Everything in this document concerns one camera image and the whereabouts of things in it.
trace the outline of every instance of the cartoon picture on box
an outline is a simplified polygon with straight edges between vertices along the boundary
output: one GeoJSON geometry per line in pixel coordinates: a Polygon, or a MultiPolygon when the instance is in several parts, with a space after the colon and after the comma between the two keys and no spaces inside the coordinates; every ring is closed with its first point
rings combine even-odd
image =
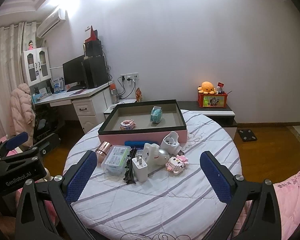
{"type": "Polygon", "coordinates": [[[223,107],[225,98],[216,96],[204,96],[203,105],[207,107],[223,107]]]}

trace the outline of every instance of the hello kitty block toy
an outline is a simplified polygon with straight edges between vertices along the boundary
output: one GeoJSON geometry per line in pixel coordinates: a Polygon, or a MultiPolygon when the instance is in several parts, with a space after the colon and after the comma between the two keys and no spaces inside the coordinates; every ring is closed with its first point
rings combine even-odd
{"type": "Polygon", "coordinates": [[[166,163],[166,168],[168,171],[173,171],[173,174],[177,175],[185,169],[186,164],[188,164],[188,158],[183,155],[177,155],[169,159],[166,163]]]}

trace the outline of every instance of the white bear figurine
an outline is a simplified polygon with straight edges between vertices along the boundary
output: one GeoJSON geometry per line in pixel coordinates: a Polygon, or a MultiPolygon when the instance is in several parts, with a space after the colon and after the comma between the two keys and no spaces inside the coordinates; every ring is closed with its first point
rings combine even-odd
{"type": "Polygon", "coordinates": [[[162,141],[160,149],[166,150],[171,155],[177,155],[181,150],[178,143],[179,135],[175,131],[171,131],[162,141]]]}
{"type": "Polygon", "coordinates": [[[170,156],[166,151],[163,151],[159,148],[160,146],[155,143],[145,143],[142,151],[142,159],[148,165],[165,165],[168,162],[170,156]]]}

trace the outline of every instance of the striped tablecloth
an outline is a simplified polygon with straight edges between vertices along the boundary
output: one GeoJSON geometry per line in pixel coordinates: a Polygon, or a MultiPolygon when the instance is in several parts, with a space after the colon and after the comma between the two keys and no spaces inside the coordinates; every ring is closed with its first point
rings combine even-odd
{"type": "MultiPolygon", "coordinates": [[[[239,153],[231,137],[203,114],[181,110],[187,124],[188,141],[182,150],[187,168],[175,176],[156,167],[144,183],[127,185],[118,177],[93,172],[79,200],[72,203],[87,228],[109,239],[201,239],[225,207],[202,172],[199,158],[209,150],[232,174],[242,174],[239,153]]],[[[64,172],[87,150],[100,144],[98,125],[71,149],[64,172]]]]}

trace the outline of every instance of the open cardboard box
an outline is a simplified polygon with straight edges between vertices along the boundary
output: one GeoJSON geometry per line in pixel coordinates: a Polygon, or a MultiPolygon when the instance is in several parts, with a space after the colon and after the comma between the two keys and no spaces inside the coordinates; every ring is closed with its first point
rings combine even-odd
{"type": "Polygon", "coordinates": [[[100,127],[99,139],[112,145],[124,145],[125,141],[154,141],[159,145],[171,131],[179,135],[178,142],[187,141],[187,126],[176,100],[147,101],[117,105],[100,127]],[[162,108],[160,123],[150,122],[154,106],[162,108]],[[120,130],[124,120],[134,120],[133,130],[120,130]]]}

